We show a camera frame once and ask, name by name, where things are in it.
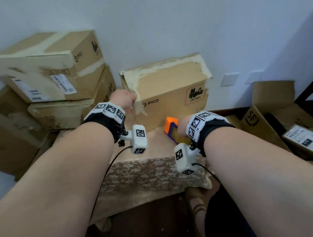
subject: red dashed border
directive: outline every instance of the red dashed border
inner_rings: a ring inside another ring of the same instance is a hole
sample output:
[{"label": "red dashed border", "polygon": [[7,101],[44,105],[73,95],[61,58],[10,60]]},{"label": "red dashed border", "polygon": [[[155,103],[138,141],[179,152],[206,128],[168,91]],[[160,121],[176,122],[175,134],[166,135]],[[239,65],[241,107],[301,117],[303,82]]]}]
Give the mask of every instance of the red dashed border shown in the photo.
[{"label": "red dashed border", "polygon": [[192,103],[189,103],[189,104],[186,104],[188,90],[189,90],[190,88],[194,88],[194,87],[201,86],[201,85],[204,85],[204,83],[201,83],[201,84],[198,84],[198,85],[196,85],[196,86],[192,86],[192,87],[187,88],[187,90],[186,90],[186,96],[185,96],[185,106],[190,105],[190,104],[193,104],[193,103],[196,103],[196,102],[199,102],[199,101],[201,101],[201,100],[204,100],[204,99],[205,99],[205,94],[207,93],[207,89],[205,89],[205,91],[204,91],[204,97],[203,97],[203,99],[201,99],[201,100],[197,100],[197,101],[192,102]]}]

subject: sf logo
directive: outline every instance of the sf logo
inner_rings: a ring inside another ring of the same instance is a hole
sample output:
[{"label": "sf logo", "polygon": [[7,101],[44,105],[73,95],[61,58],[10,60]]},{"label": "sf logo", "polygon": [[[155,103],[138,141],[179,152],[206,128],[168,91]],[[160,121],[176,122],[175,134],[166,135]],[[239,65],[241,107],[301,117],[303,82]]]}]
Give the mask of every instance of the sf logo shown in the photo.
[{"label": "sf logo", "polygon": [[250,111],[249,114],[246,117],[246,122],[250,126],[255,126],[258,124],[259,119],[256,117],[256,115],[253,113],[253,111]]}]

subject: forearm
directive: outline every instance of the forearm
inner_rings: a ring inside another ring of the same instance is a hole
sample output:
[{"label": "forearm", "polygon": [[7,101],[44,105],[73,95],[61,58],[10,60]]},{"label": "forearm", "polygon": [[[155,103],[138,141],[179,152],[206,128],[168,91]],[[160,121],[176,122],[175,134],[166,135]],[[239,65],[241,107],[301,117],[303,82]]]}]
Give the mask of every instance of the forearm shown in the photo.
[{"label": "forearm", "polygon": [[213,170],[257,235],[305,235],[313,218],[313,167],[275,145],[219,128],[204,150]]},{"label": "forearm", "polygon": [[113,144],[93,122],[66,135],[1,200],[0,235],[84,236]]}]

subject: black cable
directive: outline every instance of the black cable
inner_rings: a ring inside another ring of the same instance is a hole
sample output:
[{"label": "black cable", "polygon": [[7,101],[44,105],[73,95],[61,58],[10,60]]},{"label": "black cable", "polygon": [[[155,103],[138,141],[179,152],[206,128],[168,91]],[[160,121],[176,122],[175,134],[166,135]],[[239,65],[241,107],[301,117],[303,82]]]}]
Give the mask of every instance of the black cable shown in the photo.
[{"label": "black cable", "polygon": [[92,212],[91,212],[90,220],[91,220],[92,214],[94,213],[94,210],[95,210],[95,207],[96,207],[96,203],[97,203],[97,199],[98,199],[98,197],[99,197],[100,190],[101,190],[102,184],[103,184],[103,182],[104,182],[104,179],[105,179],[105,177],[106,177],[106,174],[108,173],[108,171],[109,171],[109,169],[111,168],[113,162],[116,160],[116,158],[119,156],[119,154],[121,154],[121,153],[122,153],[123,151],[125,151],[126,149],[132,148],[132,147],[133,147],[133,146],[128,146],[128,147],[125,147],[123,150],[121,150],[121,151],[116,155],[116,157],[113,159],[113,161],[112,161],[111,164],[109,165],[108,169],[106,170],[106,173],[105,173],[104,178],[103,178],[103,180],[102,180],[102,183],[101,183],[101,186],[100,186],[100,189],[99,189],[97,198],[96,198],[96,200],[95,200],[94,207],[93,207]]},{"label": "black cable", "polygon": [[220,180],[214,174],[212,174],[211,171],[209,171],[207,168],[205,168],[203,165],[201,165],[199,163],[192,163],[192,165],[200,165],[202,168],[204,168],[206,171],[208,171],[221,184]]}]

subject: wall switch plate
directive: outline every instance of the wall switch plate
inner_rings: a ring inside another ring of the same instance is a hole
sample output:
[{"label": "wall switch plate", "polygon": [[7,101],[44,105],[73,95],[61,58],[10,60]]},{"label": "wall switch plate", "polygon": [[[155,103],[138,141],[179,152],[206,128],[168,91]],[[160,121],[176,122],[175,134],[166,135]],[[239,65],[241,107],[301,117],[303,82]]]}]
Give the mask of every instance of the wall switch plate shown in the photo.
[{"label": "wall switch plate", "polygon": [[263,74],[264,70],[254,70],[250,72],[250,76],[248,77],[245,84],[251,84],[253,82],[258,82]]},{"label": "wall switch plate", "polygon": [[225,74],[221,86],[232,86],[235,84],[239,73],[227,73]]}]

